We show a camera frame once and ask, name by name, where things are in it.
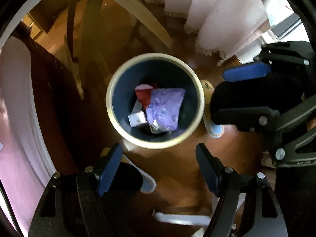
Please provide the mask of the red paper box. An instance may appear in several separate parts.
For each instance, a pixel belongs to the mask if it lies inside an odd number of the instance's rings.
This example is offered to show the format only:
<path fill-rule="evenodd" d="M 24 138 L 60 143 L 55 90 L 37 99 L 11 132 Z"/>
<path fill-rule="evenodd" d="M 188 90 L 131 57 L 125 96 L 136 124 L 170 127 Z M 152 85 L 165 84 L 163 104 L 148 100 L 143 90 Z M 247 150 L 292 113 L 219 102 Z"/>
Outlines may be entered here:
<path fill-rule="evenodd" d="M 135 93 L 137 95 L 138 101 L 141 103 L 143 108 L 147 108 L 151 103 L 151 92 L 154 88 L 147 84 L 138 85 L 135 88 Z"/>

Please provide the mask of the pink bed skirt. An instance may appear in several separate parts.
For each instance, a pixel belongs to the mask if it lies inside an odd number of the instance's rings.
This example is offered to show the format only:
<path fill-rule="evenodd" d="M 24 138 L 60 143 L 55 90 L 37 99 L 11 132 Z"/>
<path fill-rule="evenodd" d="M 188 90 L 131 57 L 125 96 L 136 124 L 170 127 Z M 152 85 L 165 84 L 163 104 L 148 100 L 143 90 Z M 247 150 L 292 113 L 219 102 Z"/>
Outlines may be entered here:
<path fill-rule="evenodd" d="M 56 169 L 36 113 L 31 53 L 10 37 L 1 50 L 1 180 L 22 233 Z"/>

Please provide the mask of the white fringed curtain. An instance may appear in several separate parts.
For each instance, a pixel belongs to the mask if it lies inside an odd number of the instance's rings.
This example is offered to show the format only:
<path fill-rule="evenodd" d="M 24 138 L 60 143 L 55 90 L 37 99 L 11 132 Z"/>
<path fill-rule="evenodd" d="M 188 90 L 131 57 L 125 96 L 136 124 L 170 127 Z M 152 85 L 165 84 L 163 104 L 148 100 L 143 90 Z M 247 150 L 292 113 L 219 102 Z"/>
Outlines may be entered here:
<path fill-rule="evenodd" d="M 219 53 L 218 65 L 269 30 L 262 0 L 145 0 L 164 4 L 165 14 L 184 18 L 184 29 L 194 33 L 196 51 Z"/>

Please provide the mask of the right blue slipper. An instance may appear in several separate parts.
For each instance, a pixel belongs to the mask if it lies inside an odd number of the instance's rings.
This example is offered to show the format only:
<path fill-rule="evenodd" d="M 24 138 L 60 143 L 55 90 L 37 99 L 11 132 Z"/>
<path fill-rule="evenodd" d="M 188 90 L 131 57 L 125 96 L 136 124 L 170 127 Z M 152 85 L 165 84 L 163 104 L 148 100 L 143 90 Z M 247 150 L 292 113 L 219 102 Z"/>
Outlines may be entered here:
<path fill-rule="evenodd" d="M 214 139 L 221 138 L 224 134 L 224 126 L 217 125 L 212 122 L 211 114 L 208 109 L 204 109 L 203 121 L 206 128 L 207 133 Z"/>

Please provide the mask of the white small carton box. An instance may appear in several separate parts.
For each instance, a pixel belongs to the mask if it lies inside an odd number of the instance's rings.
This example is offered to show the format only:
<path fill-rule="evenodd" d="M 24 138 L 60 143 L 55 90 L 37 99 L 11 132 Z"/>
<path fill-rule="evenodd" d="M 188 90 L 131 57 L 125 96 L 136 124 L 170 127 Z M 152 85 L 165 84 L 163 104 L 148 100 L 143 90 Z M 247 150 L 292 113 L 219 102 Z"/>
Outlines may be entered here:
<path fill-rule="evenodd" d="M 140 127 L 147 124 L 146 115 L 142 110 L 128 115 L 128 119 L 131 127 Z"/>

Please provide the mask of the purple plastic bag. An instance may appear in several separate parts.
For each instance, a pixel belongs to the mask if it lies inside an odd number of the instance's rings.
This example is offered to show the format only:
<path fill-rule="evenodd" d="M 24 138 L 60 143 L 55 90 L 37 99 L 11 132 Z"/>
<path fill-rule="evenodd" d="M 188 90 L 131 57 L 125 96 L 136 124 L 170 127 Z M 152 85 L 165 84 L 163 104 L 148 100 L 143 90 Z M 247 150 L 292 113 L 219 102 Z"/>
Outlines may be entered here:
<path fill-rule="evenodd" d="M 185 93 L 183 88 L 154 89 L 151 92 L 151 103 L 146 108 L 149 125 L 161 132 L 177 130 Z"/>

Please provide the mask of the left blue slipper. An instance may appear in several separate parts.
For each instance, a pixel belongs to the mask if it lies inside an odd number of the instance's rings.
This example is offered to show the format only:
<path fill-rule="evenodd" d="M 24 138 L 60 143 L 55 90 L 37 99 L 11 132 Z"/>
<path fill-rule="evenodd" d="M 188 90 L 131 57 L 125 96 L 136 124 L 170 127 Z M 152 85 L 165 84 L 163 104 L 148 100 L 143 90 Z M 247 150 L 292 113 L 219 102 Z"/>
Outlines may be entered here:
<path fill-rule="evenodd" d="M 136 145 L 132 144 L 126 139 L 122 139 L 122 146 L 123 146 L 124 152 L 132 152 L 137 148 Z M 141 186 L 140 192 L 142 194 L 151 194 L 155 191 L 156 189 L 155 179 L 151 177 L 149 174 L 147 174 L 145 171 L 143 171 L 141 168 L 136 166 L 125 153 L 123 153 L 122 162 L 132 165 L 141 173 L 142 186 Z"/>

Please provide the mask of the blue slipper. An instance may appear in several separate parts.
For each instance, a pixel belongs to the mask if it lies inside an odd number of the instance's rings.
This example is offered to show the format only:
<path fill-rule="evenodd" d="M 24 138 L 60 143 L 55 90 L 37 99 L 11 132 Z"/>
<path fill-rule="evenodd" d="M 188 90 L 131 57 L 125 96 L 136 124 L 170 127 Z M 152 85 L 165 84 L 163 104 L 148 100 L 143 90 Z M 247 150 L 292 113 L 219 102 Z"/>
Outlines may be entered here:
<path fill-rule="evenodd" d="M 212 122 L 211 114 L 208 109 L 204 109 L 203 121 L 206 128 L 207 133 L 214 139 L 221 138 L 224 134 L 224 126 L 217 125 Z"/>
<path fill-rule="evenodd" d="M 132 144 L 126 139 L 122 139 L 122 146 L 123 146 L 124 152 L 132 152 L 137 148 L 136 145 Z M 143 171 L 141 168 L 136 166 L 125 153 L 123 153 L 122 162 L 132 165 L 141 173 L 142 186 L 141 186 L 140 192 L 142 194 L 151 194 L 155 191 L 156 189 L 155 179 L 151 177 L 149 174 L 147 174 L 145 171 Z"/>

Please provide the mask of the yellow plush slipper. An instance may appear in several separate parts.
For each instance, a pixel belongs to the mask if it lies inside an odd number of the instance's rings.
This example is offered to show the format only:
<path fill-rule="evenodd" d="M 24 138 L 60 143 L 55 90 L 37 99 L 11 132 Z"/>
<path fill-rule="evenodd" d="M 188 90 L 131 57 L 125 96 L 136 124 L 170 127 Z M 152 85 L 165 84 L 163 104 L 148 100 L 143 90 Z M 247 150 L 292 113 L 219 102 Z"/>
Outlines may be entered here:
<path fill-rule="evenodd" d="M 214 93 L 215 88 L 208 80 L 200 80 L 205 97 L 205 104 L 209 104 L 211 102 L 212 95 Z"/>

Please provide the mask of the blue round trash bin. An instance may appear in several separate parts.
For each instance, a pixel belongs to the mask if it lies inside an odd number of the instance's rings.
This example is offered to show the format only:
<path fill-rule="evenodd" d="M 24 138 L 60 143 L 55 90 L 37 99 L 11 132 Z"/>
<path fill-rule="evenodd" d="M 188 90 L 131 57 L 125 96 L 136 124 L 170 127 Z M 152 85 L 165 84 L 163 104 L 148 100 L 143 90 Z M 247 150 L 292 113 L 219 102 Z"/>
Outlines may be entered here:
<path fill-rule="evenodd" d="M 114 73 L 106 95 L 110 122 L 121 137 L 146 149 L 166 149 L 198 128 L 205 98 L 193 69 L 161 53 L 136 56 Z"/>

